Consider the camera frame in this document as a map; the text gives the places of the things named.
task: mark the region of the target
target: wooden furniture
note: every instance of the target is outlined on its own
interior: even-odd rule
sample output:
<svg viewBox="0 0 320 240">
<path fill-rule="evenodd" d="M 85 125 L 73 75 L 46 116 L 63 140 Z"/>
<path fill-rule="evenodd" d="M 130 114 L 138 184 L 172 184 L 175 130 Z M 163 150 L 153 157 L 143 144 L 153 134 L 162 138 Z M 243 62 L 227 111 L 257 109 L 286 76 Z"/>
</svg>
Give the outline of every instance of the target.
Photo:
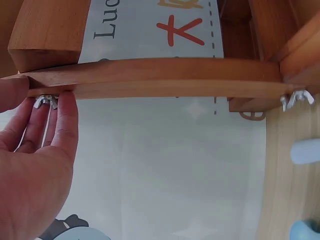
<svg viewBox="0 0 320 240">
<path fill-rule="evenodd" d="M 280 97 L 294 90 L 319 92 L 317 0 L 219 0 L 224 59 L 76 65 L 90 2 L 23 1 L 8 51 L 16 68 L 30 76 L 31 96 L 63 90 L 73 90 L 78 98 L 225 96 L 231 112 L 264 112 L 278 107 Z M 6 8 L 15 16 L 19 7 L 17 3 Z M 192 66 L 197 70 L 191 73 Z"/>
<path fill-rule="evenodd" d="M 293 142 L 320 137 L 320 107 L 298 103 L 286 113 L 278 108 L 280 97 L 294 90 L 320 93 L 320 1 L 217 1 L 224 59 L 77 64 L 90 0 L 0 0 L 0 53 L 8 47 L 15 63 L 0 54 L 0 76 L 16 69 L 29 76 L 30 96 L 64 90 L 81 99 L 225 96 L 231 112 L 266 112 L 257 239 L 288 239 L 294 221 L 320 221 L 320 164 L 296 166 L 289 156 Z"/>
</svg>

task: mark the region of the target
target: chinese character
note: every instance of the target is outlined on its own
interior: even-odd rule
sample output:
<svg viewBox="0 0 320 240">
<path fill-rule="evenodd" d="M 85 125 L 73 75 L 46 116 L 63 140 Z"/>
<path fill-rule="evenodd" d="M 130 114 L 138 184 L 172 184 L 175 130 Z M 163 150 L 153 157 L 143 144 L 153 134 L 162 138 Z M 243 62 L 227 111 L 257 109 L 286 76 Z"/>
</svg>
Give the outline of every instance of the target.
<svg viewBox="0 0 320 240">
<path fill-rule="evenodd" d="M 170 15 L 168 25 L 165 25 L 163 23 L 157 23 L 156 26 L 160 29 L 166 30 L 168 32 L 168 44 L 170 47 L 172 47 L 174 42 L 174 34 L 178 34 L 181 37 L 184 37 L 185 39 L 188 39 L 192 42 L 195 42 L 196 44 L 199 44 L 201 46 L 205 45 L 205 42 L 200 40 L 199 38 L 192 36 L 188 33 L 186 33 L 187 30 L 199 25 L 202 23 L 201 18 L 197 18 L 193 20 L 192 22 L 189 22 L 188 24 L 180 27 L 179 29 L 175 28 L 175 16 Z"/>
<path fill-rule="evenodd" d="M 160 0 L 158 5 L 164 6 L 164 7 L 170 7 L 170 8 L 179 8 L 179 9 L 203 9 L 204 7 L 197 4 L 199 0 L 189 0 L 189 1 L 183 1 L 183 0 L 168 0 L 170 3 L 167 3 L 166 0 Z"/>
</svg>

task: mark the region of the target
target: red chinese character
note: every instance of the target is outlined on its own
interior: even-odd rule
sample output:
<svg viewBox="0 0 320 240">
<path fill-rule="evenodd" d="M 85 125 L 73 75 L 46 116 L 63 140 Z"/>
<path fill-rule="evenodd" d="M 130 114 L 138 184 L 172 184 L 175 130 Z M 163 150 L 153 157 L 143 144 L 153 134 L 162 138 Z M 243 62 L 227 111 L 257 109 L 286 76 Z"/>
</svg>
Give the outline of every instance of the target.
<svg viewBox="0 0 320 240">
<path fill-rule="evenodd" d="M 201 18 L 197 18 L 193 20 L 192 22 L 189 22 L 188 24 L 180 27 L 179 29 L 175 28 L 175 16 L 170 15 L 168 25 L 165 25 L 163 23 L 157 23 L 156 26 L 160 29 L 166 30 L 168 32 L 168 44 L 170 47 L 172 47 L 174 43 L 174 34 L 178 34 L 181 37 L 184 37 L 185 39 L 188 39 L 192 42 L 195 42 L 196 44 L 199 44 L 201 46 L 205 45 L 205 42 L 200 40 L 199 38 L 192 36 L 188 33 L 186 33 L 187 30 L 199 25 L 202 23 Z"/>
</svg>

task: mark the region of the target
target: wooden block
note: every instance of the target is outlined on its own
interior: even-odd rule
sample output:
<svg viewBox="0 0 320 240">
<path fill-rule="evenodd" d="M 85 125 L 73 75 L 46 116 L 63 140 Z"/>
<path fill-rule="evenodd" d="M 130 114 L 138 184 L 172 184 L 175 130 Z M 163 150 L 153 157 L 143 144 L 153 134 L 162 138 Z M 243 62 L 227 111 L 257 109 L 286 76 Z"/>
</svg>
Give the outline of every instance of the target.
<svg viewBox="0 0 320 240">
<path fill-rule="evenodd" d="M 257 59 L 250 22 L 221 20 L 225 58 Z"/>
<path fill-rule="evenodd" d="M 247 23 L 251 19 L 249 0 L 225 0 L 220 5 L 223 20 Z"/>
<path fill-rule="evenodd" d="M 9 53 L 20 72 L 76 64 L 90 0 L 24 0 Z"/>
<path fill-rule="evenodd" d="M 250 0 L 252 36 L 255 36 L 254 49 L 262 61 L 268 61 L 286 44 L 298 30 L 289 0 Z M 231 112 L 261 112 L 278 107 L 280 99 L 233 99 L 229 102 Z"/>
<path fill-rule="evenodd" d="M 299 28 L 308 23 L 320 10 L 319 0 L 290 0 Z"/>
<path fill-rule="evenodd" d="M 271 59 L 298 31 L 289 0 L 249 0 L 262 60 Z"/>
<path fill-rule="evenodd" d="M 319 85 L 320 79 L 320 13 L 289 41 L 287 56 L 280 71 L 288 83 Z"/>
<path fill-rule="evenodd" d="M 18 72 L 8 53 L 8 44 L 23 0 L 0 0 L 0 78 Z"/>
<path fill-rule="evenodd" d="M 301 86 L 277 82 L 278 65 L 243 59 L 153 58 L 54 67 L 25 75 L 30 96 L 72 90 L 78 98 L 224 96 L 279 98 Z"/>
<path fill-rule="evenodd" d="M 275 55 L 274 60 L 276 62 L 281 62 L 319 31 L 320 11 L 283 46 L 283 48 Z"/>
</svg>

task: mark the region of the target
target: curved wooden rail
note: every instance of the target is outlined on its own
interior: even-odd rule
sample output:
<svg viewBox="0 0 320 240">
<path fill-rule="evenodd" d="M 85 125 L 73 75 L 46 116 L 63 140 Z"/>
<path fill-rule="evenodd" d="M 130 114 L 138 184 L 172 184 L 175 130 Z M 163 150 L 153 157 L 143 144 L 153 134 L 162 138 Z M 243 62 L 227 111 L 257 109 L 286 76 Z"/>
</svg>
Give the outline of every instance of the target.
<svg viewBox="0 0 320 240">
<path fill-rule="evenodd" d="M 26 72 L 30 96 L 74 91 L 78 99 L 224 96 L 279 99 L 303 86 L 279 82 L 275 63 L 243 59 L 101 61 Z"/>
</svg>

